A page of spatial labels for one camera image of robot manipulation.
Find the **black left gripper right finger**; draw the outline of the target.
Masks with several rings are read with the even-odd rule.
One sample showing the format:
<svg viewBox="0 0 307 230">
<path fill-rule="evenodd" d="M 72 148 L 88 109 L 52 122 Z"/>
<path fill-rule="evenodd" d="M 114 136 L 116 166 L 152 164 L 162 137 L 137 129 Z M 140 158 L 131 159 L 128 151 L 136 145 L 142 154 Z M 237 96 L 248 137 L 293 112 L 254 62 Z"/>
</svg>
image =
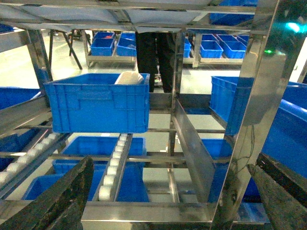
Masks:
<svg viewBox="0 0 307 230">
<path fill-rule="evenodd" d="M 307 228 L 307 179 L 267 154 L 247 169 L 274 230 Z"/>
</svg>

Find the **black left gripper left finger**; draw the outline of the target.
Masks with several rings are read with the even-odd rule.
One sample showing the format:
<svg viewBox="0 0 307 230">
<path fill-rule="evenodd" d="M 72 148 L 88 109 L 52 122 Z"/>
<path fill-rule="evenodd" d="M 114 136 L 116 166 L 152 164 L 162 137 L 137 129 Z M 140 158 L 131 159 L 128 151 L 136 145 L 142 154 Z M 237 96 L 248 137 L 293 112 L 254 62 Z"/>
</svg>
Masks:
<svg viewBox="0 0 307 230">
<path fill-rule="evenodd" d="M 4 221 L 2 230 L 82 230 L 94 161 L 85 157 L 49 189 Z"/>
</svg>

